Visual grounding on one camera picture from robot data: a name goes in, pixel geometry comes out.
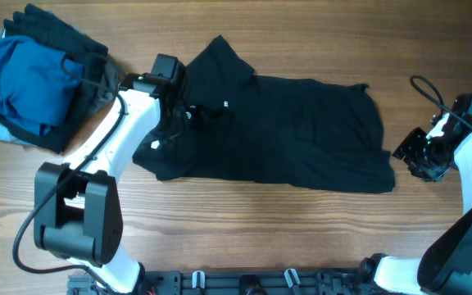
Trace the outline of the black polo shirt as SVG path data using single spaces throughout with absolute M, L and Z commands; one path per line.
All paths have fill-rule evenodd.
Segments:
M 257 75 L 219 36 L 186 65 L 175 99 L 133 155 L 160 181 L 213 178 L 345 193 L 395 186 L 366 84 Z

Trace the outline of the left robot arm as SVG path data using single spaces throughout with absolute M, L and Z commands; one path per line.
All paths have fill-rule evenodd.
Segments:
M 146 294 L 143 265 L 121 246 L 123 219 L 117 183 L 146 134 L 176 101 L 184 65 L 158 54 L 150 72 L 128 74 L 115 101 L 83 146 L 61 164 L 43 163 L 34 179 L 37 248 L 69 261 L 101 294 Z

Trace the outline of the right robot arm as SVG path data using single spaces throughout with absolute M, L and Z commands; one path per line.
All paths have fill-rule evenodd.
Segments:
M 421 258 L 376 254 L 364 259 L 356 293 L 472 294 L 472 93 L 458 96 L 429 133 L 413 130 L 393 155 L 424 180 L 458 170 L 463 215 Z

